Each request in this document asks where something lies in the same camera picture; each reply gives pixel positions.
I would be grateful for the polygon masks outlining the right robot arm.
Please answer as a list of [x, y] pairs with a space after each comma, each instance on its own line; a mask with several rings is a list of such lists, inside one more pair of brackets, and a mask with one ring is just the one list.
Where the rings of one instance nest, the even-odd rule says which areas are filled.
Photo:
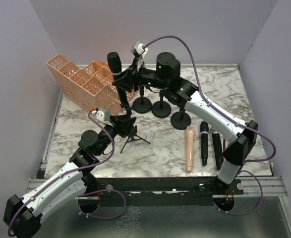
[[116, 52], [107, 55], [108, 66], [114, 77], [113, 86], [122, 95], [137, 91], [141, 86], [163, 91], [164, 96], [182, 111], [190, 112], [213, 126], [230, 143], [224, 151], [224, 162], [217, 176], [223, 184], [230, 184], [253, 149], [258, 124], [236, 119], [217, 104], [209, 101], [202, 90], [180, 75], [180, 61], [169, 52], [157, 55], [156, 69], [144, 67], [143, 54], [135, 53], [132, 64], [122, 70]]

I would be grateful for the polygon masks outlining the black tripod mic stand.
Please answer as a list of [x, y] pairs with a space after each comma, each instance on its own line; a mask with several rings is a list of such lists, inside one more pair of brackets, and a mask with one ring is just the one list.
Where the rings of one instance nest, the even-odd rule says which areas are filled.
[[122, 123], [121, 123], [121, 129], [122, 129], [122, 138], [127, 137], [126, 142], [124, 143], [120, 153], [123, 152], [124, 148], [126, 147], [126, 145], [130, 142], [134, 142], [134, 141], [139, 141], [142, 140], [148, 144], [150, 144], [149, 141], [147, 141], [146, 139], [140, 137], [137, 132], [137, 126], [134, 124], [136, 121], [136, 117], [132, 117], [132, 110], [134, 109], [134, 107], [126, 107], [126, 115], [122, 115]]

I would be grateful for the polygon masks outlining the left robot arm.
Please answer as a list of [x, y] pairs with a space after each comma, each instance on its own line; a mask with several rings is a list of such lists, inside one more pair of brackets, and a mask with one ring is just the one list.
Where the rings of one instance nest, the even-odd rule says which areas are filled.
[[130, 135], [136, 118], [111, 116], [110, 121], [101, 126], [101, 119], [92, 113], [88, 117], [101, 131], [97, 133], [90, 129], [83, 132], [78, 149], [58, 172], [31, 192], [8, 199], [3, 221], [8, 225], [9, 237], [31, 238], [42, 223], [67, 202], [86, 192], [97, 191], [97, 179], [91, 174], [96, 166], [102, 164], [97, 157], [109, 145], [114, 146], [117, 135]]

